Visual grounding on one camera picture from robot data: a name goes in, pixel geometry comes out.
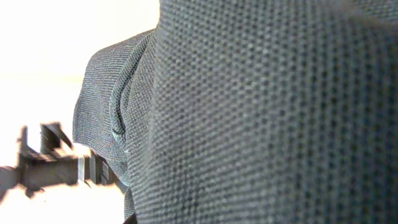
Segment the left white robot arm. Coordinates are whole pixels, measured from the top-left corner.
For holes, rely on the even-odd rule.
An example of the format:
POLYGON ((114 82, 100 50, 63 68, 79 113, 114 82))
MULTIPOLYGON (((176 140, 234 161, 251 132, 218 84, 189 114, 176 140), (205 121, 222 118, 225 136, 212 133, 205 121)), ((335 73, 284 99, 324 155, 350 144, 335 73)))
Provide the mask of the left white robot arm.
POLYGON ((113 172, 105 158, 90 151, 88 155, 62 156, 56 150, 65 143, 70 149, 73 144, 62 131, 60 123, 40 125, 40 150, 36 151, 29 145, 29 129, 21 129, 17 165, 1 167, 1 200, 7 192, 17 185, 25 187, 25 196, 32 198, 36 192, 54 185, 69 186, 88 181, 96 185, 116 185, 125 193, 127 186, 113 172))

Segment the black t-shirt with logo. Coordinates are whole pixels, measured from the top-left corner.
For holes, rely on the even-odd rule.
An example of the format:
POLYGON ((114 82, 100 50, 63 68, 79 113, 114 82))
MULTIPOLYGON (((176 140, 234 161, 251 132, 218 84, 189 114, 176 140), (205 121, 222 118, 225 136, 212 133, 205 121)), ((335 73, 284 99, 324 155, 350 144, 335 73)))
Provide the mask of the black t-shirt with logo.
POLYGON ((160 2, 88 62, 73 140, 138 223, 396 223, 397 2, 160 2))

